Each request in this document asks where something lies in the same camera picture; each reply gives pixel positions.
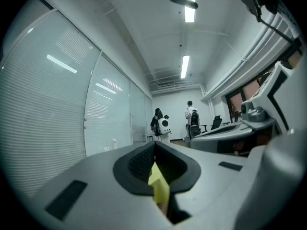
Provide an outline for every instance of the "ceiling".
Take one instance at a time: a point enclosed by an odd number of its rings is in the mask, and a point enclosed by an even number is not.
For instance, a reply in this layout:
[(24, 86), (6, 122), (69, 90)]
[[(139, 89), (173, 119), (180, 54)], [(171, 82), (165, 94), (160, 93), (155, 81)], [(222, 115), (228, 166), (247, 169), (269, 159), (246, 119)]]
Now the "ceiling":
[(236, 1), (196, 0), (194, 23), (184, 21), (184, 6), (168, 0), (100, 0), (96, 12), (116, 26), (152, 91), (157, 82), (180, 79), (183, 55), (190, 55), (186, 80), (203, 82), (228, 37)]

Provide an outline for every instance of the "yellow object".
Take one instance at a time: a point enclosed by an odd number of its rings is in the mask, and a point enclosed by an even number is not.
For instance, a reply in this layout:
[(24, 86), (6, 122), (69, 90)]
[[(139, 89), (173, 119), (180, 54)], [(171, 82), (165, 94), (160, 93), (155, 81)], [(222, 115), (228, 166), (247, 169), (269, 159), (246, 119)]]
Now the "yellow object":
[(167, 203), (169, 200), (169, 185), (162, 176), (156, 163), (152, 167), (152, 175), (149, 177), (148, 185), (153, 189), (153, 200), (155, 203)]

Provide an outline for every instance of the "glass wall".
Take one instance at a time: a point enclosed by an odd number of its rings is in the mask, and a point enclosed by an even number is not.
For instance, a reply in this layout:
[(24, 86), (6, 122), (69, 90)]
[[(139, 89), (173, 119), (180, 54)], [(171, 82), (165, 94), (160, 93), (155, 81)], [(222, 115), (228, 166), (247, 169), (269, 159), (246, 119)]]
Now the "glass wall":
[(29, 196), (86, 156), (83, 115), (99, 53), (53, 12), (28, 30), (1, 67), (3, 165)]
[(146, 111), (145, 94), (131, 82), (131, 121), (133, 143), (145, 141)]
[(118, 148), (132, 144), (130, 80), (103, 56), (92, 74), (84, 120), (87, 156), (111, 150), (113, 139)]

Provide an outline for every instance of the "black office chair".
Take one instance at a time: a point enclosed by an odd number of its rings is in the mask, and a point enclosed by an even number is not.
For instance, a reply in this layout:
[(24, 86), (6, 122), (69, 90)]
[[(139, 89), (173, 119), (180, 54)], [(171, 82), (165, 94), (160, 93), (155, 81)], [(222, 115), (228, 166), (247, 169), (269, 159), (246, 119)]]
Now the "black office chair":
[[(222, 119), (221, 116), (215, 116), (214, 120), (213, 120), (213, 124), (210, 125), (211, 126), (211, 130), (218, 128), (222, 123)], [(203, 131), (202, 133), (206, 133), (207, 132), (207, 125), (203, 125), (205, 126), (205, 131)]]

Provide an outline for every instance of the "white wall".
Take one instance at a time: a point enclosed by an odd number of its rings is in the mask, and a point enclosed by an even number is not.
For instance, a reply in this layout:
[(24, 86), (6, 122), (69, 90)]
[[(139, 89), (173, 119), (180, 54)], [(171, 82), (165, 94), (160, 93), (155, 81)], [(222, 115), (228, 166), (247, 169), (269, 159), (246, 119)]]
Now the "white wall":
[(201, 125), (208, 125), (207, 128), (211, 128), (210, 125), (213, 121), (208, 102), (201, 102), (201, 97), (200, 90), (186, 90), (153, 96), (153, 111), (160, 108), (163, 115), (169, 116), (172, 129), (172, 134), (169, 134), (170, 139), (181, 139), (187, 135), (186, 124), (188, 121), (185, 118), (184, 111), (188, 107), (188, 101), (192, 101), (193, 106), (197, 108)]
[[(240, 60), (263, 26), (257, 22), (254, 15), (247, 11), (241, 1), (238, 3), (229, 36), (222, 43), (219, 56), (212, 67), (205, 71), (204, 78), (207, 90), (210, 90)], [(268, 15), (269, 12), (262, 8), (262, 19), (266, 19)]]
[(27, 0), (27, 2), (15, 16), (3, 38), (3, 55), (5, 56), (10, 52), (14, 40), (26, 27), (48, 11), (50, 11), (50, 9), (47, 8), (41, 1)]
[(143, 70), (114, 25), (95, 12), (97, 0), (46, 0), (67, 16), (87, 37), (112, 59), (150, 98)]

